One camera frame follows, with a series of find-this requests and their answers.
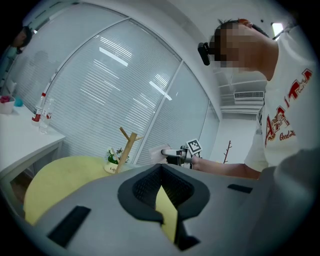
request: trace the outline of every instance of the plastic bottle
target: plastic bottle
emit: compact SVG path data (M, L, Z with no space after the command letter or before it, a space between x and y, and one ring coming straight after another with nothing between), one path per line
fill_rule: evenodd
M39 125L41 113L45 104L45 98L46 98L46 94L43 92L41 94L41 99L38 101L38 103L34 107L33 115L32 115L32 124L35 126Z
M55 100L53 98L50 98L47 104L45 104L42 114L41 114L41 120L40 120L40 126L39 131L42 134L47 134L49 123L51 120L52 112L54 111L54 102Z

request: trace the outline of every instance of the white table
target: white table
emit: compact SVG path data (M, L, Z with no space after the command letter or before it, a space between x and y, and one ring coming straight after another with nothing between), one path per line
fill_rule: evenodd
M32 112L25 106L14 107L11 114L0 114L0 189L9 206L19 215L23 210L10 182L40 158L54 151L59 157L65 136L48 128L41 134L32 124Z

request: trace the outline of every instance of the person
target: person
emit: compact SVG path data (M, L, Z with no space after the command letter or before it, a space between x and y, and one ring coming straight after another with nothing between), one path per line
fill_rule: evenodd
M32 36L32 31L28 26L22 27L20 25L7 31L7 36L3 38L4 42L1 45L1 55L4 55L10 47L16 48L17 54L22 53L21 48L26 47L30 43Z
M32 32L28 26L24 26L19 34L13 39L11 46L17 48L17 52L21 51L21 48L26 47L32 39Z
M220 21L209 54L224 67L259 71L267 79L244 163L223 164L194 156L192 168L218 175L258 179L301 149L319 146L318 63L299 26L272 40L246 19Z

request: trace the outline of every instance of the small plant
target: small plant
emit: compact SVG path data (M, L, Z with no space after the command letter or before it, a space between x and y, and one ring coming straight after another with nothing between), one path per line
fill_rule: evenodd
M118 149L115 153L116 153L116 156L119 158L119 160L121 159L121 156L122 156L122 153L123 153L124 151L122 150L122 148L120 148L120 149ZM111 151L111 149L108 149L108 151L106 152L106 154L105 154L105 157L104 157L104 159L106 160L106 161L109 161L110 163L113 163L113 164L118 164L118 161L117 161L117 159L115 158L115 155L113 154L113 152Z

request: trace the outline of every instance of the yellow panel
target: yellow panel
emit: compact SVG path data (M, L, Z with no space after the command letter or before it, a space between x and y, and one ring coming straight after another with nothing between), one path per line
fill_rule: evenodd
M170 239L175 241L178 211L170 201L164 188L161 186L155 200L155 210L163 215L164 222L161 225L163 232Z

